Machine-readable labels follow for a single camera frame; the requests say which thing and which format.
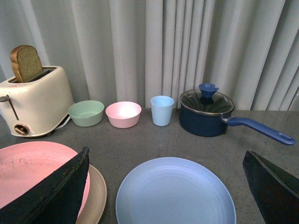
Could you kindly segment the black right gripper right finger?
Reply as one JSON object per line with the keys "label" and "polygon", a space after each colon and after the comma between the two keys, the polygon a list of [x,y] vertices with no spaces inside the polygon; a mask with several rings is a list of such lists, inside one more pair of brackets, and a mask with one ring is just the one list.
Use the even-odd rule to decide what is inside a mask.
{"label": "black right gripper right finger", "polygon": [[243,162],[250,191],[267,224],[299,222],[299,179],[253,151]]}

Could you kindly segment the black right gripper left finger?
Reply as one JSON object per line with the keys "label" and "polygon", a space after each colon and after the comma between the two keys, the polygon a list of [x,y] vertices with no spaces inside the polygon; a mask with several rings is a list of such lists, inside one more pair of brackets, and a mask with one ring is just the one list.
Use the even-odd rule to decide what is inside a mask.
{"label": "black right gripper left finger", "polygon": [[89,170],[89,148],[0,210],[2,224],[74,224]]}

